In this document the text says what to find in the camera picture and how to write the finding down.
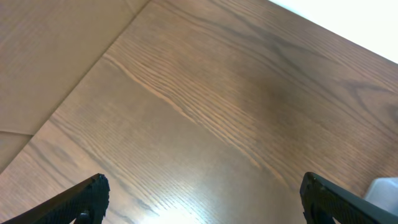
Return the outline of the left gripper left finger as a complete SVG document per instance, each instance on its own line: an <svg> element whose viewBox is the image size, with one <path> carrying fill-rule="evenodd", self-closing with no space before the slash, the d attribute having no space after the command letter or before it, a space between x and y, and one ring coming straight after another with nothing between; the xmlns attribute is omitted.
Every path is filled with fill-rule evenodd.
<svg viewBox="0 0 398 224"><path fill-rule="evenodd" d="M101 224L109 206L109 182L95 174L4 224Z"/></svg>

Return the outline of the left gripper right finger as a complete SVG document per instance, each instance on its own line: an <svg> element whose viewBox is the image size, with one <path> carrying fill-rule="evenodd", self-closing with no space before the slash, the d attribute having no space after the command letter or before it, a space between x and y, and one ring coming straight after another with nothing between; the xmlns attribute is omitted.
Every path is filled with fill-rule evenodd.
<svg viewBox="0 0 398 224"><path fill-rule="evenodd" d="M313 172L304 174L300 198L307 224L397 223L397 215L357 197Z"/></svg>

